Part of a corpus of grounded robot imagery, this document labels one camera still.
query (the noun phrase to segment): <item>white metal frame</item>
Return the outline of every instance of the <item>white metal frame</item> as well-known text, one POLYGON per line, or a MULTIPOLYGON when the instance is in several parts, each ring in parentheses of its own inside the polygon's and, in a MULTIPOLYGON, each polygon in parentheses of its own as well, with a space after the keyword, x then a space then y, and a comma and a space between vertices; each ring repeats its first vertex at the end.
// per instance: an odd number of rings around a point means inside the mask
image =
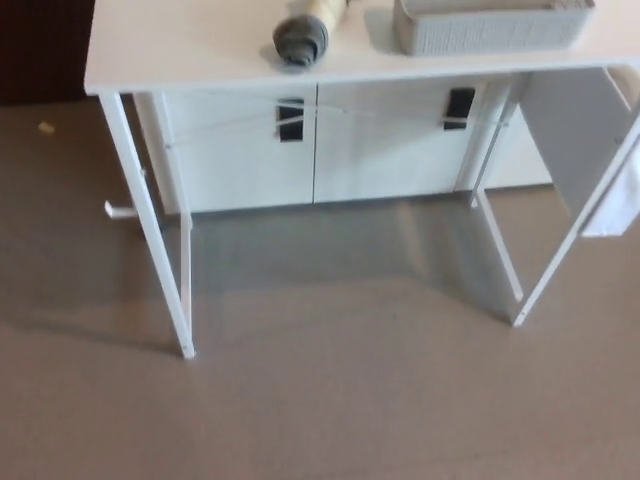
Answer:
MULTIPOLYGON (((533 289, 525 294, 487 199, 485 186, 497 157, 496 152, 504 139, 504 127, 508 126, 512 119, 520 96, 527 85, 527 79, 528 74, 505 77, 505 79, 495 81, 487 89, 481 108, 482 121, 476 124, 457 184, 457 190, 471 191, 469 208, 478 238, 484 246, 491 265, 489 274, 498 289, 497 294, 503 304, 504 312, 514 326, 522 325, 531 312, 549 280, 574 241, 579 237, 583 225, 597 206, 607 186, 627 158, 635 139, 640 135, 640 105, 638 105, 631 113, 633 120, 629 126, 629 133, 617 145, 613 161, 608 165, 588 201, 574 217, 568 233, 560 242, 539 280, 533 289)), ((164 94, 154 93, 151 95, 151 99, 158 127, 164 139, 170 177, 173 179, 171 194, 175 195, 180 213, 180 282, 176 282, 171 269, 169 254, 158 225, 144 171, 140 166, 125 110, 117 93, 101 94, 100 101, 133 199, 134 208, 118 209, 113 208, 109 203, 105 205, 105 208, 112 218, 131 216, 139 218, 182 353, 185 358, 192 358, 195 355, 191 307, 191 231, 193 222, 182 181, 180 164, 176 152, 172 149, 175 139, 172 136, 171 119, 168 115, 164 94)))
MULTIPOLYGON (((122 99, 118 93, 101 94, 100 103, 122 165, 135 212, 140 219, 140 224, 149 246, 151 258, 160 280, 182 354, 187 359, 193 358, 196 352, 193 346, 193 332, 191 329, 191 215, 186 204, 180 204, 182 240, 182 291, 180 292, 171 269, 169 253, 162 238, 160 225, 147 188, 145 173, 140 165, 140 158, 131 135, 122 99)), ((181 185, 174 186, 176 190, 181 187, 181 185)))

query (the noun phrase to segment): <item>gray floor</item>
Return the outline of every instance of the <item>gray floor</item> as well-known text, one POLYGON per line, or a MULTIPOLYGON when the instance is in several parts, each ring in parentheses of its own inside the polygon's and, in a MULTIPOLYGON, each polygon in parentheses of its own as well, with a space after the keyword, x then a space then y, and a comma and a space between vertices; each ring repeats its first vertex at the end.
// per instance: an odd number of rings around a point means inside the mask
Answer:
MULTIPOLYGON (((582 241, 512 330, 455 201, 202 218, 185 363, 102 214, 127 196, 97 105, 1 110, 0 152, 2 478, 638 478, 640 228, 582 241)), ((492 201, 530 284, 562 207, 492 201)))

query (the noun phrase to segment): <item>white cabinet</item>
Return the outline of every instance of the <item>white cabinet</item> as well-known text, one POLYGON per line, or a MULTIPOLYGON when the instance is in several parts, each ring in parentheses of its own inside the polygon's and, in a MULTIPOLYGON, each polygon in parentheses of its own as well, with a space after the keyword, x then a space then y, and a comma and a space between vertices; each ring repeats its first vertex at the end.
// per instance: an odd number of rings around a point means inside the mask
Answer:
POLYGON ((452 192, 487 79, 320 85, 315 202, 452 192), (453 88, 474 87, 464 130, 444 130, 453 88))
MULTIPOLYGON (((168 92, 164 98, 170 131, 164 143, 180 162, 187 200, 194 212, 311 203, 315 85, 168 92), (301 136, 283 141, 277 123, 278 102, 289 99, 312 108, 300 110, 301 136)), ((165 207, 176 210, 166 201, 165 207)))
MULTIPOLYGON (((165 211, 178 211, 170 148, 192 211, 212 212, 468 189, 461 172, 470 171, 476 127, 490 127, 482 117, 501 78, 170 91, 136 94, 135 101, 165 211), (466 128, 445 130, 456 88, 474 88, 475 96, 466 128), (283 141, 279 106, 291 99, 306 108, 299 110, 300 137, 283 141)), ((490 186, 548 181, 519 111, 508 131, 490 186)))

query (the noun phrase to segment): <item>white furniture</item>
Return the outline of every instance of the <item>white furniture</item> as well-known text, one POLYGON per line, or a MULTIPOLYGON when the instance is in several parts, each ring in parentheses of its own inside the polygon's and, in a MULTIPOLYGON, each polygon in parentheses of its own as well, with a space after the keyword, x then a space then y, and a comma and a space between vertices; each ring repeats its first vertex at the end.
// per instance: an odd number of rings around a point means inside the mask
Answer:
POLYGON ((603 68, 640 59, 634 22, 640 4, 600 0, 581 43, 569 51, 416 59, 396 51, 392 0, 360 0, 352 2, 326 58, 304 74, 282 72, 270 43, 288 5, 96 2, 86 89, 100 97, 185 357, 195 354, 191 213, 212 209, 469 190, 489 274, 505 313, 522 324, 640 133, 640 108, 627 104, 603 68), (445 134, 433 112, 458 84, 475 86, 477 98, 467 129, 445 134), (158 178, 163 203, 181 216, 177 282, 122 93, 135 94, 154 168, 164 172, 158 178), (303 139, 281 143, 274 111, 291 98, 304 101, 303 139), (210 101, 228 105, 211 108, 210 101), (372 102, 375 112, 368 111, 372 102), (385 120, 396 106, 403 118, 385 120), (485 196, 518 106, 572 219, 530 292, 522 292, 485 196), (420 115, 409 122, 414 114, 420 115), (198 182, 206 188, 193 188, 198 182))

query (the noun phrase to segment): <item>desk top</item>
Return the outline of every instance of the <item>desk top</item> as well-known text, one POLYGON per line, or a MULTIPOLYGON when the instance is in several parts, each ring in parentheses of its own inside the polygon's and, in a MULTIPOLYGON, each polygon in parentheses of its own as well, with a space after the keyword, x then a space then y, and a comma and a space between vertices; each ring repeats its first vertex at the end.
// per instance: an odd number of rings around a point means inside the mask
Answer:
POLYGON ((325 57, 283 72, 276 24, 305 0, 96 0, 88 93, 268 86, 591 67, 640 60, 640 2, 596 0, 570 50, 411 58, 398 51, 393 0, 354 0, 325 57))

